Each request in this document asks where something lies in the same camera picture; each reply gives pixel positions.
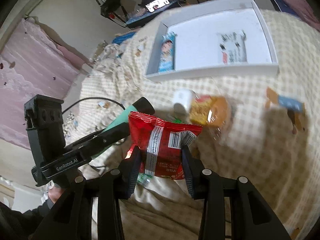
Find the barcode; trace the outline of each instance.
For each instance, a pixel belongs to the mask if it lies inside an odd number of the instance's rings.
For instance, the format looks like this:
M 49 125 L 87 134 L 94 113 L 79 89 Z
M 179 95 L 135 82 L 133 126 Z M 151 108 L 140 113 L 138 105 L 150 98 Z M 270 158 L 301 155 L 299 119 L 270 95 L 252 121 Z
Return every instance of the barcode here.
M 168 147 L 181 149 L 181 145 L 189 145 L 195 138 L 196 135 L 191 131 L 170 132 Z

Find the person's hand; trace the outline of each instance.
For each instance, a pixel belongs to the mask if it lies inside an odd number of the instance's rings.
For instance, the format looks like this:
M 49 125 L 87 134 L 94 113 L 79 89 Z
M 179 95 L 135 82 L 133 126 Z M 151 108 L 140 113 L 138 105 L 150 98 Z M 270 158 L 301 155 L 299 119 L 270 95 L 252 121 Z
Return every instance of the person's hand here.
M 57 200 L 61 197 L 61 195 L 64 193 L 64 191 L 64 188 L 53 186 L 53 188 L 49 189 L 48 191 L 48 197 L 55 204 Z

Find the wrapper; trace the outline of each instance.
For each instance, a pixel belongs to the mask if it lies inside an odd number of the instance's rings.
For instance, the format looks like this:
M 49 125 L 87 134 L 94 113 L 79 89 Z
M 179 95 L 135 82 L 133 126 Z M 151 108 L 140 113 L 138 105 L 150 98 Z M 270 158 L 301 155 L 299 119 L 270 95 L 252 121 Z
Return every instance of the wrapper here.
M 191 144 L 201 133 L 201 126 L 172 123 L 155 116 L 130 112 L 129 127 L 132 143 L 141 150 L 141 173 L 184 179 L 181 146 Z
M 197 96 L 189 112 L 192 124 L 208 126 L 217 140 L 231 122 L 231 107 L 225 97 Z
M 174 70 L 174 46 L 175 46 L 175 33 L 167 33 L 164 36 L 158 72 Z

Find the white box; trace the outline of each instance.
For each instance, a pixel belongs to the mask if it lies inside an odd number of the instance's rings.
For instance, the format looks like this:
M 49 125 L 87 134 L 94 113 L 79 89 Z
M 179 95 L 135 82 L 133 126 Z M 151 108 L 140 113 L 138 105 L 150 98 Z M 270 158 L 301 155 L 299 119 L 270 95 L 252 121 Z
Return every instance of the white box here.
M 218 33 L 243 30 L 247 62 L 219 63 Z M 158 73 L 163 35 L 176 33 L 173 71 Z M 268 27 L 253 0 L 213 0 L 183 7 L 160 22 L 145 77 L 152 81 L 226 75 L 276 76 L 279 64 Z

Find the checkered bedsheet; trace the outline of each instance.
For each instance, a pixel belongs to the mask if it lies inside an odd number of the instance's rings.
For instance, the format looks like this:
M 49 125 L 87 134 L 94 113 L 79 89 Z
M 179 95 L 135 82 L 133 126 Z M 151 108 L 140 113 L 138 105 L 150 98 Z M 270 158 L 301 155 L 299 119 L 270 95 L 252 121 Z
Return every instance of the checkered bedsheet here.
M 297 239 L 310 231 L 320 215 L 320 33 L 292 16 L 262 11 L 272 34 L 280 64 L 276 78 L 206 77 L 154 83 L 143 77 L 156 30 L 161 19 L 179 9 L 155 18 L 129 41 L 122 58 L 106 57 L 82 84 L 81 98 L 108 97 L 129 105 L 141 96 L 165 117 L 171 109 L 173 92 L 188 88 L 196 93 L 224 95 L 234 109 L 228 134 L 217 143 L 206 131 L 193 143 L 206 168 L 221 176 L 247 176 L 260 191 L 289 233 L 299 228 Z M 139 54 L 137 49 L 145 49 Z M 108 53 L 118 45 L 110 45 Z M 305 132 L 291 133 L 286 109 L 265 108 L 266 88 L 305 103 Z M 78 126 L 70 129 L 68 142 L 106 127 L 121 109 L 97 101 L 80 104 Z M 91 162 L 116 168 L 130 147 L 129 140 L 113 146 Z M 83 166 L 87 178 L 102 173 Z M 96 204 L 93 209 L 93 239 L 96 239 Z M 197 239 L 202 201 L 188 195 L 184 180 L 154 178 L 147 188 L 137 185 L 128 201 L 120 201 L 127 240 Z

